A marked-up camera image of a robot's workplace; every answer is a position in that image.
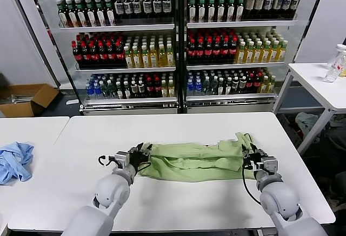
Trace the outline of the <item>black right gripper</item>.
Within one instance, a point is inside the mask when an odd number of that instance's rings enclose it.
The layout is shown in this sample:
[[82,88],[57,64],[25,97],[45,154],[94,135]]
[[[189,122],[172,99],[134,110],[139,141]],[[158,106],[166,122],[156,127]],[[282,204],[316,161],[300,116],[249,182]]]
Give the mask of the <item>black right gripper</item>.
[[258,149],[253,143],[250,144],[252,153],[248,154],[246,145],[242,145],[243,165],[246,170],[258,170],[262,163],[262,157],[264,157],[264,151]]

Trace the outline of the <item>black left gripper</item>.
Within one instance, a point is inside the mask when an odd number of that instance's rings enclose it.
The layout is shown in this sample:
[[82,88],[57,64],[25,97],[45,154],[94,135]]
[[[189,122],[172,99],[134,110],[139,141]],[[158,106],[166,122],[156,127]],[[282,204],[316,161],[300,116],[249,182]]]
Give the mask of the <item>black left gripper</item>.
[[129,163],[135,169],[146,169],[151,163],[149,161],[149,155],[152,150],[152,143],[140,143],[135,147],[129,149],[130,160]]

